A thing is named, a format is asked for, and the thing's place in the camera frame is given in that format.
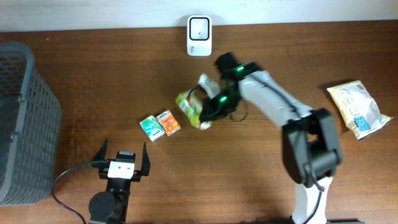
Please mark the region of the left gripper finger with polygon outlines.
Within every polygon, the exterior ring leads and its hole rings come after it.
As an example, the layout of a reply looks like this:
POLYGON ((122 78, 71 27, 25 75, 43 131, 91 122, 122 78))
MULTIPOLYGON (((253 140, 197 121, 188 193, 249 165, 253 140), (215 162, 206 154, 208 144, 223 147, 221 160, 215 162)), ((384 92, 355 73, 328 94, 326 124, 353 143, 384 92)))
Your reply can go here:
POLYGON ((108 147, 108 140, 105 139, 102 146, 100 147, 100 149, 92 159, 91 166, 93 168, 101 168, 106 165, 107 161, 105 159, 105 156, 106 156, 107 147, 108 147))
POLYGON ((141 176, 148 176, 150 173, 150 159, 149 155, 147 153, 147 146, 146 143, 143 145, 143 150, 142 150, 142 161, 141 161, 141 176))

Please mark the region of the green tea drink carton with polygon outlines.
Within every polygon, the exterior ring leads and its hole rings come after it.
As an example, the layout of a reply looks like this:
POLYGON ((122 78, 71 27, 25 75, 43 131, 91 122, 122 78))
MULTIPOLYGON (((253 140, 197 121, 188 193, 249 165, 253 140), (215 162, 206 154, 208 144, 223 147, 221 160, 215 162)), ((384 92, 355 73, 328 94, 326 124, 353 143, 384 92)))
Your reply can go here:
POLYGON ((182 110, 183 114, 187 117, 190 124, 199 129, 206 130, 213 124, 212 121, 200 121, 200 113, 203 109, 203 103, 194 95, 194 92, 189 94, 189 90, 181 92, 175 99, 176 104, 182 110))

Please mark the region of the green Kleenex tissue pack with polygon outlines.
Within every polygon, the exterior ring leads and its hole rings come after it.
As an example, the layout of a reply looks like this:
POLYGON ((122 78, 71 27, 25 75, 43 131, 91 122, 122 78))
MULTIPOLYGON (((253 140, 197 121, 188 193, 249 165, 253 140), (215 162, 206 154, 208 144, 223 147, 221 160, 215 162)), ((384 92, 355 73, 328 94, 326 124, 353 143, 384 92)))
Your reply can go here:
POLYGON ((152 142, 165 134, 163 127, 153 115, 143 119, 139 124, 152 142))

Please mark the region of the orange Kleenex tissue pack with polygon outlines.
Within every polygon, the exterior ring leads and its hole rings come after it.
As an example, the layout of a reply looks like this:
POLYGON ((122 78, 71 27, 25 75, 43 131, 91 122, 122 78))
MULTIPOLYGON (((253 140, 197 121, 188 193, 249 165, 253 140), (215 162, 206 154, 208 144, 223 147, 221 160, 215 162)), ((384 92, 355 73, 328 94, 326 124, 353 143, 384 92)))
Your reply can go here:
POLYGON ((155 117, 159 124, 163 127, 167 136, 170 136, 181 129, 179 123, 172 115, 170 110, 164 111, 155 117))

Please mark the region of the yellow white snack bag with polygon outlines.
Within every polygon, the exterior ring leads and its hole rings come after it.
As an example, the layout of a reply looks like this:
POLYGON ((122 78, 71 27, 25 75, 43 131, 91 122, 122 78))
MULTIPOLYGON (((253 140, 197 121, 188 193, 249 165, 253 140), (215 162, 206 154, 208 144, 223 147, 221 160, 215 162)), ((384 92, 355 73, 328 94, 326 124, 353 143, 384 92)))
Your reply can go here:
POLYGON ((326 90, 338 107, 346 127, 359 141, 384 129, 394 119, 380 112, 375 99, 359 80, 326 90))

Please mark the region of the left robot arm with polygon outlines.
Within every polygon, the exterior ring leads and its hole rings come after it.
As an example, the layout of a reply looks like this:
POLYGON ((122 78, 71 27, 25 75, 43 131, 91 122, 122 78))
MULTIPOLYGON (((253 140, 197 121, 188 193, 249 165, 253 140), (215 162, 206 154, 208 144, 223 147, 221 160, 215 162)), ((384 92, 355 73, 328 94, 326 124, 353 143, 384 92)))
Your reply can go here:
POLYGON ((95 194, 88 206, 90 223, 125 223, 131 184, 140 182, 150 172, 147 146, 143 145, 141 168, 135 169, 136 154, 119 151, 114 159, 107 159, 108 140, 105 140, 92 159, 100 179, 106 180, 106 189, 95 194))

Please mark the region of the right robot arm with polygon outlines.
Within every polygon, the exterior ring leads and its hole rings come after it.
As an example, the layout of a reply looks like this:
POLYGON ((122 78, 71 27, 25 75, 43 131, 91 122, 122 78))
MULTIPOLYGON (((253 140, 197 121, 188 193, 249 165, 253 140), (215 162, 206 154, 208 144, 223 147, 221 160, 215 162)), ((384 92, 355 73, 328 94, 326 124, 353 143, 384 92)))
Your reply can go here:
POLYGON ((327 223, 328 189, 343 162, 331 113, 313 109, 284 90, 257 62, 239 63, 231 52, 219 56, 216 82, 201 75, 198 87, 206 98, 201 122, 223 119, 247 101, 281 131, 282 161, 295 183, 292 223, 327 223))

